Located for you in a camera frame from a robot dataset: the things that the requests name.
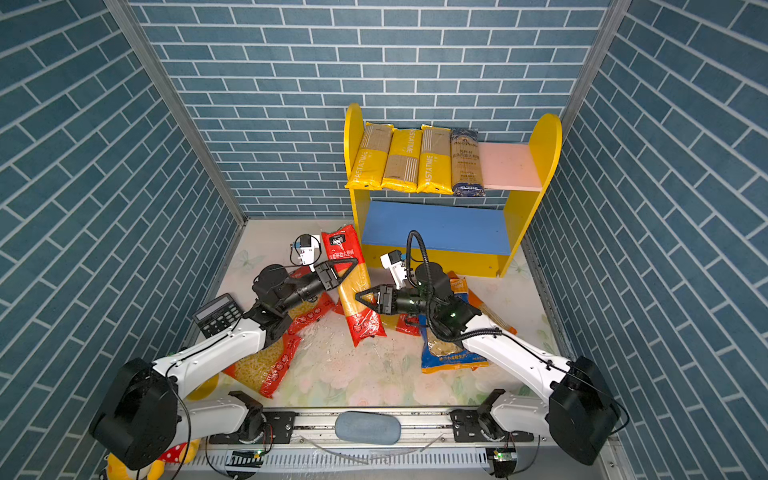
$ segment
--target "blue brick wallpaper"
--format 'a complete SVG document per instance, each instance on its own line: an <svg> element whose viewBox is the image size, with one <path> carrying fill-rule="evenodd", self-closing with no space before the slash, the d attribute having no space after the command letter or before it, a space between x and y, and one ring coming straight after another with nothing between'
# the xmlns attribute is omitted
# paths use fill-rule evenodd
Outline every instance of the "blue brick wallpaper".
<svg viewBox="0 0 768 480"><path fill-rule="evenodd" d="M177 349L235 225L101 0L0 0L0 478L90 478L117 368Z"/></svg>
<svg viewBox="0 0 768 480"><path fill-rule="evenodd" d="M767 26L634 0L529 230L638 478L768 478Z"/></svg>
<svg viewBox="0 0 768 480"><path fill-rule="evenodd" d="M560 114L609 0L131 2L251 217L351 216L345 107L526 141ZM487 199L379 199L501 208Z"/></svg>

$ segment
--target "calculator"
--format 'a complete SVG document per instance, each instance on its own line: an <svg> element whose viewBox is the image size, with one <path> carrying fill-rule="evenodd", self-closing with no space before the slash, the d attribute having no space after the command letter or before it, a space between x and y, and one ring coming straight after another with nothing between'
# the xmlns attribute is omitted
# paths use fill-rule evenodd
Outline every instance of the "calculator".
<svg viewBox="0 0 768 480"><path fill-rule="evenodd" d="M243 316L243 310L229 293L203 305L192 317L205 338L223 332Z"/></svg>

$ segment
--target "robotic arm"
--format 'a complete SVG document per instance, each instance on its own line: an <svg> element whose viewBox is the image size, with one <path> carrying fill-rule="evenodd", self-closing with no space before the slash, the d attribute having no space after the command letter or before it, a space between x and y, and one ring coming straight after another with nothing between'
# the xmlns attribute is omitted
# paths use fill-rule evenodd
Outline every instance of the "robotic arm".
<svg viewBox="0 0 768 480"><path fill-rule="evenodd" d="M88 431L133 470L187 437L236 432L243 440L256 438L263 423L261 405L245 393L199 402L182 399L237 360L275 343L291 324L292 308L338 287L357 263L355 258L328 260L300 278L290 277L281 265L265 267L253 281L258 300L242 318L218 332L204 330L208 338L179 353L152 363L136 358L122 366ZM339 275L337 266L349 268ZM181 408L189 415L180 415Z"/></svg>
<svg viewBox="0 0 768 480"><path fill-rule="evenodd" d="M419 242L423 258L415 269L415 281L410 269L412 237ZM385 315L425 315L438 339L491 360L541 399L538 405L524 406L511 394L497 394L480 418L490 438L503 438L515 430L549 434L572 458L592 465L620 418L618 407L623 409L613 399L599 368L585 357L572 362L547 353L500 329L480 310L453 295L450 279L437 263L429 262L418 232L409 235L405 265L399 261L401 257L399 250L382 256L395 285L374 286L357 293L356 300ZM366 300L369 294L374 302Z"/></svg>

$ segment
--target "calculator screen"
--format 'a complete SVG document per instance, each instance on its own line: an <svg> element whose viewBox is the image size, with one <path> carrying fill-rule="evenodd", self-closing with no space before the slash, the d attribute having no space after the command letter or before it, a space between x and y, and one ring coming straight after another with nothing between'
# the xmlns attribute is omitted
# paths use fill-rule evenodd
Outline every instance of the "calculator screen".
<svg viewBox="0 0 768 480"><path fill-rule="evenodd" d="M226 297L226 296L225 296L224 298L222 298L222 299L221 299L221 300L219 300L218 302L214 303L213 305L209 306L208 308L206 308L206 309L205 309L205 310L203 310L202 312L199 312L199 313L196 315L196 317L197 317L198 319L204 319L205 317L209 316L211 313L215 312L216 310L218 310L218 309L219 309L219 308L221 308L222 306L225 306L225 305L227 305L229 302L230 302L230 299L229 299L229 297Z"/></svg>

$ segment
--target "blue shelf board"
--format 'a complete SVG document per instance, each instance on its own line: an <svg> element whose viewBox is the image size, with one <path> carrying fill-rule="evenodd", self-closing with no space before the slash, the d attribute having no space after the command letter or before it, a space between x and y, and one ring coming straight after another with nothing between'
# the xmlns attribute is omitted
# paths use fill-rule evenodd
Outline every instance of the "blue shelf board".
<svg viewBox="0 0 768 480"><path fill-rule="evenodd" d="M429 250L488 255L511 253L501 210L389 201L371 202L362 243L405 247L411 230L422 235ZM412 248L419 248L415 240Z"/></svg>

